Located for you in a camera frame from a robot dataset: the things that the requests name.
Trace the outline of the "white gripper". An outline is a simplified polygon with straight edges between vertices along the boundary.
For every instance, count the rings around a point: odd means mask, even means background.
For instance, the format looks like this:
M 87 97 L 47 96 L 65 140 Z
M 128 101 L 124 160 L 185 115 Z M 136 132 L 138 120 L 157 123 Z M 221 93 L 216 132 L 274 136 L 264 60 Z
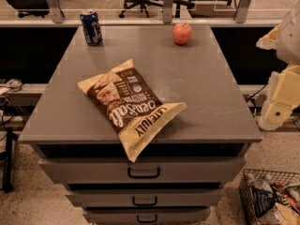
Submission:
M 277 25 L 261 37 L 256 46 L 263 50 L 275 50 L 278 30 Z M 275 130 L 280 128 L 300 105 L 300 66 L 288 65 L 280 73 L 272 72 L 267 88 L 267 98 L 262 105 L 258 125 L 264 130 Z

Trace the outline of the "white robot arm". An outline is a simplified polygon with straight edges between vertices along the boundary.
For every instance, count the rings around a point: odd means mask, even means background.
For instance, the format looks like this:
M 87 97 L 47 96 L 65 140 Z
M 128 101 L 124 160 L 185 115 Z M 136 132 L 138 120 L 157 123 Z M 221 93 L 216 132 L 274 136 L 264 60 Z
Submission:
M 271 73 L 258 121 L 260 128 L 275 130 L 300 105 L 300 2 L 286 14 L 281 24 L 261 37 L 256 46 L 275 50 L 277 58 L 288 64 L 281 72 Z

